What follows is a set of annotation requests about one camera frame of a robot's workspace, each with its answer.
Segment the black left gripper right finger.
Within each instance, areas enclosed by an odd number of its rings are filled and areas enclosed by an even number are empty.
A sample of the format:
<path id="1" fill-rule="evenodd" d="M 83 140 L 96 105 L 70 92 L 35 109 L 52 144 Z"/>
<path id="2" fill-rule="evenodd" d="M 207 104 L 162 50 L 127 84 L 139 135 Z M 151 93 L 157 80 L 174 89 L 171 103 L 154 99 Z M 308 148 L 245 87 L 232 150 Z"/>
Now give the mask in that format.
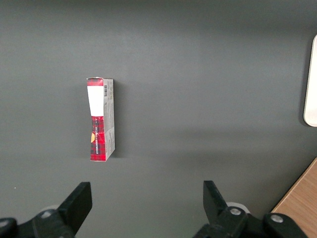
<path id="1" fill-rule="evenodd" d="M 261 238 L 261 222 L 237 206 L 228 206 L 212 180 L 203 183 L 203 206 L 208 223 L 195 238 Z"/>

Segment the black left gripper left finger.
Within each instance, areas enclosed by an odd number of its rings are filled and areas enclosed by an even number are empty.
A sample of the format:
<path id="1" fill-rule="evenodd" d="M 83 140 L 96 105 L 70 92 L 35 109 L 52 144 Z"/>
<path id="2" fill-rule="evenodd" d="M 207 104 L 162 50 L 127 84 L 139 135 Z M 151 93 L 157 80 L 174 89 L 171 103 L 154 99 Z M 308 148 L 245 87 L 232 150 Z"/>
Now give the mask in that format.
<path id="1" fill-rule="evenodd" d="M 74 238 L 92 209 L 90 182 L 81 182 L 56 208 L 18 225 L 17 238 Z"/>

